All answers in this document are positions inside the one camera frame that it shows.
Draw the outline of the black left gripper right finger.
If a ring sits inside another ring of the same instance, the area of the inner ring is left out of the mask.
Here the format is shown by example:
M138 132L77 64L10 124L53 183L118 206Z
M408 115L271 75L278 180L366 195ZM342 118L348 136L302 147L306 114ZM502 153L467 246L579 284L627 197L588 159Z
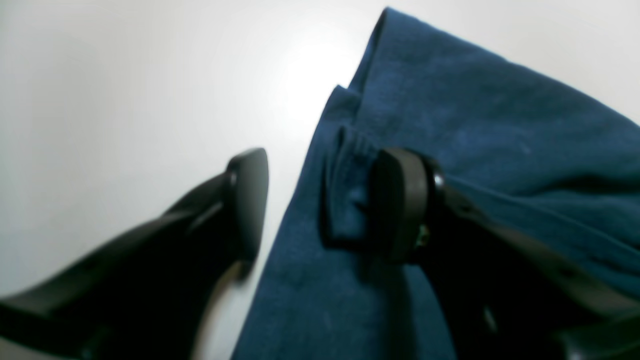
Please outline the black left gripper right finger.
M428 278L460 360L637 360L639 302L486 217L438 163L378 152L370 223L390 262Z

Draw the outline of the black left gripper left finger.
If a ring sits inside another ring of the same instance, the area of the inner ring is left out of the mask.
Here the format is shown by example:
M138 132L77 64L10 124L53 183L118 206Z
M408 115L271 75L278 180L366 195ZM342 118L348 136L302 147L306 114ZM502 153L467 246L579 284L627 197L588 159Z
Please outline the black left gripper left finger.
M215 287L258 258L267 153L251 148L160 216L1 299L1 337L76 360L188 360Z

